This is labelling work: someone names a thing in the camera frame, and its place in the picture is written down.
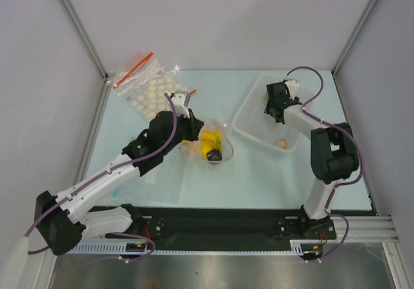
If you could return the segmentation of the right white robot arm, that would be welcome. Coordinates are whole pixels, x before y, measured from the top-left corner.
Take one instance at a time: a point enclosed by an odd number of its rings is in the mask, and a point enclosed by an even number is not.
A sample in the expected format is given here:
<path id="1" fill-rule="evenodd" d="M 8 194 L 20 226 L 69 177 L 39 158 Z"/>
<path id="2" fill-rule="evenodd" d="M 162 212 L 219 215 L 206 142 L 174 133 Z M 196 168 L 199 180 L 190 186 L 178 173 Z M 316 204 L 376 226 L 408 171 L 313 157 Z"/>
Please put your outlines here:
<path id="1" fill-rule="evenodd" d="M 330 217 L 337 188 L 360 167 L 352 129 L 348 123 L 332 124 L 309 112 L 299 97 L 291 95 L 287 80 L 266 85 L 266 92 L 265 114 L 310 140 L 310 166 L 315 180 L 301 207 L 303 218 L 298 229 L 304 237 L 313 238 L 321 231 L 321 222 Z"/>

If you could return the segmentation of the white perforated plastic basket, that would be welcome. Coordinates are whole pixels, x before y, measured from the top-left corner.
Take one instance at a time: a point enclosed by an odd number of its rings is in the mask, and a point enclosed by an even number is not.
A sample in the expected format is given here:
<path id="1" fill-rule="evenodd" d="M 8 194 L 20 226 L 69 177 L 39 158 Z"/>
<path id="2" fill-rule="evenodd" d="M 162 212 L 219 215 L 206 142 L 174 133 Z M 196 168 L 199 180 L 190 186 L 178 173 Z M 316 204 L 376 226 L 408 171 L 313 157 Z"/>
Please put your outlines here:
<path id="1" fill-rule="evenodd" d="M 289 125 L 276 123 L 275 119 L 264 113 L 267 104 L 266 85 L 281 81 L 283 76 L 280 74 L 261 74 L 236 112 L 232 120 L 232 129 L 259 147 L 284 155 L 294 152 L 300 140 L 310 138 L 310 134 L 302 134 Z M 275 145 L 278 139 L 287 141 L 286 149 Z"/>

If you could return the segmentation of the pink dotted zip bag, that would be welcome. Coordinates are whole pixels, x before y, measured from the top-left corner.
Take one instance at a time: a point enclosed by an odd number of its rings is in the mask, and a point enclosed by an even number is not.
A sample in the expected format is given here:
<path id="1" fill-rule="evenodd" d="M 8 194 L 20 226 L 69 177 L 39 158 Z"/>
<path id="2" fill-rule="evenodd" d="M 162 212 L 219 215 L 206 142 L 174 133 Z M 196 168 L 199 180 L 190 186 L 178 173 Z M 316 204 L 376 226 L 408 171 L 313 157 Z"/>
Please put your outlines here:
<path id="1" fill-rule="evenodd" d="M 183 140 L 182 150 L 192 162 L 219 165 L 234 157 L 234 146 L 226 135 L 227 125 L 214 118 L 201 117 L 204 125 L 197 141 Z"/>

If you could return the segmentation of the beige garlic bulb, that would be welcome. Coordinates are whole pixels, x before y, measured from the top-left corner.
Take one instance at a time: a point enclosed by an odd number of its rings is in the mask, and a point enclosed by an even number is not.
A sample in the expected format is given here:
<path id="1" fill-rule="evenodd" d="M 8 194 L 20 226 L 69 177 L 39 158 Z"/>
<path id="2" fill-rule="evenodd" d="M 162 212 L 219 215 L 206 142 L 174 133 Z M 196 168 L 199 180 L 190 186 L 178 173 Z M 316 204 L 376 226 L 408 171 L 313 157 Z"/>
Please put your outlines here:
<path id="1" fill-rule="evenodd" d="M 279 148 L 286 149 L 288 144 L 285 139 L 278 139 L 275 141 L 275 145 Z"/>

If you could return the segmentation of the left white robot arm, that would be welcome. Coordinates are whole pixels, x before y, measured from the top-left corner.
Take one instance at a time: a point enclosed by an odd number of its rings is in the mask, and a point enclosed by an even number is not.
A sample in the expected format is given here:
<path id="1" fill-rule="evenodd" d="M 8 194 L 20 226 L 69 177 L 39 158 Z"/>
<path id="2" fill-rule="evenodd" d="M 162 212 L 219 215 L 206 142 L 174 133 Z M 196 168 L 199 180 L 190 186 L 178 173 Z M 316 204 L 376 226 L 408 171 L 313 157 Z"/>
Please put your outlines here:
<path id="1" fill-rule="evenodd" d="M 204 122 L 194 116 L 162 111 L 109 164 L 79 184 L 52 195 L 44 191 L 36 199 L 34 225 L 54 255 L 72 250 L 82 239 L 142 231 L 139 211 L 130 204 L 112 210 L 92 211 L 106 195 L 159 166 L 182 141 L 194 142 Z"/>

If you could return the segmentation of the yellow banana bunch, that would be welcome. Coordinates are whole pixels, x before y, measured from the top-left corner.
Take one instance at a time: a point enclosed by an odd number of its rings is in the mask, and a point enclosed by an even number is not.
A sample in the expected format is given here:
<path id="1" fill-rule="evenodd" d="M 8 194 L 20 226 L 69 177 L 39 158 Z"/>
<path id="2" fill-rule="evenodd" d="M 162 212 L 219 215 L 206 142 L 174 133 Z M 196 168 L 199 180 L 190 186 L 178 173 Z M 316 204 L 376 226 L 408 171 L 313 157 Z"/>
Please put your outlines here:
<path id="1" fill-rule="evenodd" d="M 197 141 L 182 142 L 182 147 L 190 152 L 197 160 L 206 160 L 206 154 L 212 149 L 220 150 L 222 154 L 222 139 L 219 131 L 203 131 Z"/>

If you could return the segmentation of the dark purple fruit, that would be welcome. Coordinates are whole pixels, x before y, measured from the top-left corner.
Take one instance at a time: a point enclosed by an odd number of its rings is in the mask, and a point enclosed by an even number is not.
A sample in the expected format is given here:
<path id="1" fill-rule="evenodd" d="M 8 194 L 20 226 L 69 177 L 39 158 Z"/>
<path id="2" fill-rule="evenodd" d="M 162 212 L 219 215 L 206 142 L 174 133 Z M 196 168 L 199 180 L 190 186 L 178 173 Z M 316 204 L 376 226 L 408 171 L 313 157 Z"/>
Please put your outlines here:
<path id="1" fill-rule="evenodd" d="M 218 149 L 212 149 L 207 152 L 206 159 L 209 162 L 220 162 L 223 160 L 222 154 Z"/>

